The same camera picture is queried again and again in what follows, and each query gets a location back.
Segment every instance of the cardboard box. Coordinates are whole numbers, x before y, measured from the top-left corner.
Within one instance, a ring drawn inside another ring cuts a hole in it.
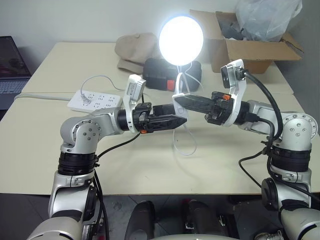
[[[301,59],[295,50],[287,45],[290,43],[293,47],[303,51],[288,33],[283,35],[280,42],[230,40],[223,36],[218,19],[236,21],[235,13],[190,10],[190,14],[202,27],[209,48],[212,70],[215,73],[220,73],[222,66],[237,59],[242,59],[244,67],[253,74],[264,73],[273,61]]]

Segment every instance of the laptop keyboard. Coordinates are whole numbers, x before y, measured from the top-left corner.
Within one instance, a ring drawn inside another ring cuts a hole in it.
[[[0,81],[0,94],[19,94],[27,81]]]

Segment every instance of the gray floor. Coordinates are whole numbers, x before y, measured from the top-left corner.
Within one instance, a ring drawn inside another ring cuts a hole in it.
[[[276,212],[267,211],[259,200],[233,205],[225,195],[133,195],[105,196],[110,240],[123,240],[131,212],[137,203],[150,200],[156,209],[155,236],[180,234],[181,203],[197,199],[217,214],[234,214],[240,238],[252,240],[258,232],[275,232],[281,228]],[[48,218],[49,196],[0,194],[0,239],[24,240]]]

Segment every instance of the laptop screen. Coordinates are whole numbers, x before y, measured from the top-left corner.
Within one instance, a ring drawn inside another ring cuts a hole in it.
[[[30,76],[13,38],[0,36],[0,79]]]

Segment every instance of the black battery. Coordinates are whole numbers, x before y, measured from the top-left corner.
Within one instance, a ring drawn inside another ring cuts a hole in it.
[[[200,62],[193,61],[191,68],[190,66],[191,64],[181,66],[180,71],[182,73],[187,73],[188,75],[201,82],[202,70]],[[195,92],[199,88],[199,83],[188,75],[185,75],[185,77],[189,89],[191,92]],[[177,76],[177,66],[170,64],[165,59],[149,58],[145,61],[142,78],[146,80],[145,86],[149,89],[174,91]],[[182,85],[182,91],[187,91],[185,84]]]

